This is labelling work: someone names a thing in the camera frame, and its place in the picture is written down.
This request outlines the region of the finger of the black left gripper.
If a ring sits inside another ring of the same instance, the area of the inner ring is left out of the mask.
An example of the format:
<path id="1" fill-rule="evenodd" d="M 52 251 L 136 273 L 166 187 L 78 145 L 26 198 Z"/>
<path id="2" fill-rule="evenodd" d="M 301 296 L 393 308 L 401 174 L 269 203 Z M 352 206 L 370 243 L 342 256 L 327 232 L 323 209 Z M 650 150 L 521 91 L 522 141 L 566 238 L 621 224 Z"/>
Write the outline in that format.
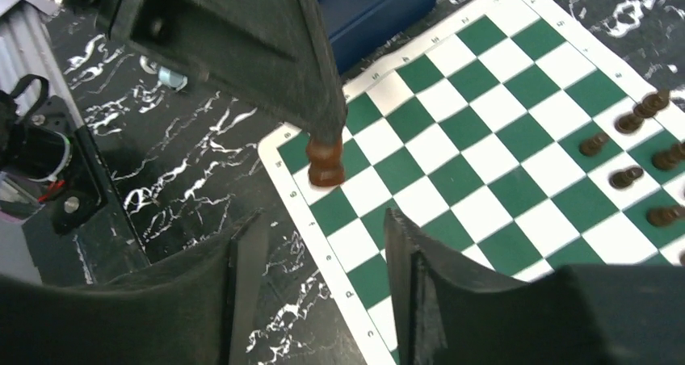
<path id="1" fill-rule="evenodd" d="M 347 106 L 317 0 L 64 0 L 109 38 L 333 145 Z"/>

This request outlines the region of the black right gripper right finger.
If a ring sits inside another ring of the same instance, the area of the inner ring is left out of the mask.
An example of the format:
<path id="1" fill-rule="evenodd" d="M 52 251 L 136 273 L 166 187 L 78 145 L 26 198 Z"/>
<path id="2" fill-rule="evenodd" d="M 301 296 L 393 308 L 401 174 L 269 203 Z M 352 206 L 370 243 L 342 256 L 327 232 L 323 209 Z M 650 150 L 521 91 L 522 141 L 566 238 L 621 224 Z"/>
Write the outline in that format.
<path id="1" fill-rule="evenodd" d="M 492 271 L 384 220 L 403 364 L 681 364 L 684 269 L 562 266 L 533 282 Z"/>

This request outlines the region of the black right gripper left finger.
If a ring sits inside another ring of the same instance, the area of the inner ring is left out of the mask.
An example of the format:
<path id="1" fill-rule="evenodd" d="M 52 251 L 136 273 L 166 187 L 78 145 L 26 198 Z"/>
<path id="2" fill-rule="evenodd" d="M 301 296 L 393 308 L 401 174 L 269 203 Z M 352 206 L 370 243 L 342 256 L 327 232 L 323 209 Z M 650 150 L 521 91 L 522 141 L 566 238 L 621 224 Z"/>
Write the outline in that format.
<path id="1" fill-rule="evenodd" d="M 1 279 L 4 364 L 245 364 L 269 224 L 222 233 L 107 283 Z"/>

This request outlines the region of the dark brown rook piece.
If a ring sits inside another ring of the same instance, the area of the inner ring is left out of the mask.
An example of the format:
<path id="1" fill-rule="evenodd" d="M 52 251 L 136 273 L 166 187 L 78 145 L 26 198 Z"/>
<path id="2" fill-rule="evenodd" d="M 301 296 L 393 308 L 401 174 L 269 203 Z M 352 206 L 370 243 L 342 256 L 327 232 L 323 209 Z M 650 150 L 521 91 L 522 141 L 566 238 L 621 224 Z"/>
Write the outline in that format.
<path id="1" fill-rule="evenodd" d="M 343 142 L 339 137 L 334 145 L 309 139 L 305 147 L 309 159 L 309 182 L 315 187 L 336 187 L 345 181 L 342 164 Z"/>

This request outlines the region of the dark brown pawn piece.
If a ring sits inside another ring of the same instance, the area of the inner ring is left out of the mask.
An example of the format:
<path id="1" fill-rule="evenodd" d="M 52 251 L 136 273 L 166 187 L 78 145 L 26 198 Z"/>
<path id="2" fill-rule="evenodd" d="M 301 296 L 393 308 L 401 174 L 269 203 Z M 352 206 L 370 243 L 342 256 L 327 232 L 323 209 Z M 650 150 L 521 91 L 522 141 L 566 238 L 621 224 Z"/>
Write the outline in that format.
<path id="1" fill-rule="evenodd" d="M 605 132 L 598 132 L 585 139 L 579 146 L 579 152 L 586 157 L 593 157 L 602 151 L 604 145 L 610 140 Z"/>
<path id="2" fill-rule="evenodd" d="M 620 190 L 633 185 L 633 183 L 644 175 L 644 170 L 639 166 L 630 166 L 624 170 L 617 170 L 609 177 L 611 187 Z"/>
<path id="3" fill-rule="evenodd" d="M 647 211 L 646 218 L 654 227 L 666 227 L 684 218 L 684 206 L 672 205 L 651 208 Z"/>

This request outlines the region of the dark brown king piece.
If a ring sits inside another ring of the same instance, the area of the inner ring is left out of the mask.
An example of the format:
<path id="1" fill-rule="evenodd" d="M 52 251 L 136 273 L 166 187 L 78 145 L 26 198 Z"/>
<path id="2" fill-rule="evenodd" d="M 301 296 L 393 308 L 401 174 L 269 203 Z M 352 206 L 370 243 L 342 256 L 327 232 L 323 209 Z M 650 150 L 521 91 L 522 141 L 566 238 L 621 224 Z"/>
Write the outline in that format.
<path id="1" fill-rule="evenodd" d="M 622 115 L 615 123 L 615 129 L 622 134 L 637 131 L 642 124 L 653 117 L 670 103 L 670 91 L 661 89 L 647 94 L 631 112 Z"/>

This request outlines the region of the dark brown bishop piece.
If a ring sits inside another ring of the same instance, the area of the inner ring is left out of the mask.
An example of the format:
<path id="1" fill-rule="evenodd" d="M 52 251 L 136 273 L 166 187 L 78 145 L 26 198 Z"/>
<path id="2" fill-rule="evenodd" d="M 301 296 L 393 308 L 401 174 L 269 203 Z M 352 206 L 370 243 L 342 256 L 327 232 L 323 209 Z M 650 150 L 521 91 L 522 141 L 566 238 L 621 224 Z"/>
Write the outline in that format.
<path id="1" fill-rule="evenodd" d="M 659 151 L 652 156 L 652 164 L 658 170 L 673 170 L 685 158 L 684 143 L 677 142 L 670 148 Z"/>

